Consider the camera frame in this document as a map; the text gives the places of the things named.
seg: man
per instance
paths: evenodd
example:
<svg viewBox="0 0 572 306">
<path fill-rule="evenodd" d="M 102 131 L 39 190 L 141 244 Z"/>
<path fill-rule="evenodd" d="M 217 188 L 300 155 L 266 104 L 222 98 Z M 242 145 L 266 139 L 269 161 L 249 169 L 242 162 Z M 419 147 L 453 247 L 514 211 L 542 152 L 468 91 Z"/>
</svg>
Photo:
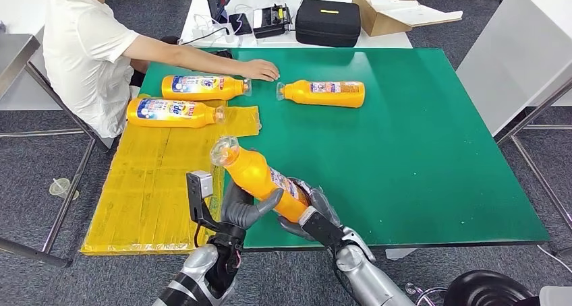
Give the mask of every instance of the man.
<svg viewBox="0 0 572 306">
<path fill-rule="evenodd" d="M 226 59 L 139 35 L 119 23 L 104 2 L 49 0 L 43 42 L 52 87 L 101 137 L 123 131 L 134 69 L 145 73 L 149 61 L 269 82 L 279 77 L 268 61 Z"/>
</svg>

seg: bottle label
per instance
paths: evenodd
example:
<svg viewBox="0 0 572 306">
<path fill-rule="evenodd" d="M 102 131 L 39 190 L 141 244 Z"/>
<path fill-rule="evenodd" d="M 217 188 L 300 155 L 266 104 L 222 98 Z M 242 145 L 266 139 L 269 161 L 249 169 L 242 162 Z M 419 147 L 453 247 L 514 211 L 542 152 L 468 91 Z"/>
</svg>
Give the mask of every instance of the bottle label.
<svg viewBox="0 0 572 306">
<path fill-rule="evenodd" d="M 173 92 L 196 94 L 201 92 L 212 92 L 222 90 L 225 85 L 225 78 L 219 76 L 200 75 L 176 75 L 173 77 Z"/>
<path fill-rule="evenodd" d="M 272 179 L 272 182 L 276 184 L 276 186 L 284 189 L 284 191 L 289 193 L 290 196 L 294 197 L 295 199 L 298 199 L 298 188 L 290 179 L 284 177 L 281 173 L 272 168 L 270 168 L 270 178 Z"/>
<path fill-rule="evenodd" d="M 360 92 L 359 82 L 310 82 L 311 92 Z"/>
<path fill-rule="evenodd" d="M 194 109 L 194 102 L 145 98 L 139 103 L 137 117 L 163 121 L 181 117 L 188 119 L 193 116 Z"/>
</svg>

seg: open box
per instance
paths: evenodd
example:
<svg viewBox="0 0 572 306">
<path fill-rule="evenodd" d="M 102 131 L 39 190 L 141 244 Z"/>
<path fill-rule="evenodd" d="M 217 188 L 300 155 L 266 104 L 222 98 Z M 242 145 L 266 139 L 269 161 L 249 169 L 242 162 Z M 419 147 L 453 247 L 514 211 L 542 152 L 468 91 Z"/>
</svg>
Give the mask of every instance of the open box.
<svg viewBox="0 0 572 306">
<path fill-rule="evenodd" d="M 416 2 L 416 0 L 398 1 Z M 391 12 L 392 17 L 390 17 L 390 15 L 376 10 L 368 0 L 353 0 L 353 2 L 360 7 L 362 28 L 369 36 L 407 32 L 416 26 L 457 21 L 461 19 L 463 14 L 462 11 L 443 13 L 419 5 L 413 9 L 394 10 Z"/>
</svg>

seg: man's arm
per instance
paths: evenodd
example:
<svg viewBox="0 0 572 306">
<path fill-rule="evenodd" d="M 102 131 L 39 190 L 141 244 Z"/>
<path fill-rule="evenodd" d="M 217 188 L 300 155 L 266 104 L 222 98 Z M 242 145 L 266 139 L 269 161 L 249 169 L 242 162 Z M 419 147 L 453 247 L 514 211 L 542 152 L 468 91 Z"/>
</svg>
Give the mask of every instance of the man's arm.
<svg viewBox="0 0 572 306">
<path fill-rule="evenodd" d="M 268 82 L 280 76 L 276 66 L 265 60 L 232 60 L 194 47 L 167 44 L 142 35 L 137 36 L 123 55 L 135 60 L 156 61 L 208 73 L 241 75 Z"/>
</svg>

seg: black case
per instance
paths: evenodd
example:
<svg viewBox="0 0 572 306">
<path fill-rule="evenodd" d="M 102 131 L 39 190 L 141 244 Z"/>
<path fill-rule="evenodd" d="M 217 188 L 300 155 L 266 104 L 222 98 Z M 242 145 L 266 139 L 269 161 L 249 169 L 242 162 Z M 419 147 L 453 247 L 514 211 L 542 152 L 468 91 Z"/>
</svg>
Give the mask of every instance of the black case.
<svg viewBox="0 0 572 306">
<path fill-rule="evenodd" d="M 327 47 L 353 47 L 362 31 L 354 3 L 302 0 L 296 14 L 296 40 Z"/>
</svg>

